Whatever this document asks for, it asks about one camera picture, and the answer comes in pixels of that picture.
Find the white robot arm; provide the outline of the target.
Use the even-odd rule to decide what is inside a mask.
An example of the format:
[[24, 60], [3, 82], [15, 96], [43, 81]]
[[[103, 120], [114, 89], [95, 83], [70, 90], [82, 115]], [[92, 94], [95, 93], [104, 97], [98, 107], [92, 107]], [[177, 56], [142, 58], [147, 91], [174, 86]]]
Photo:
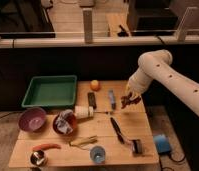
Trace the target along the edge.
[[126, 95], [134, 100], [156, 80], [178, 97], [199, 117], [199, 83], [171, 68], [173, 57], [168, 50], [143, 53], [138, 58], [138, 69], [129, 77]]

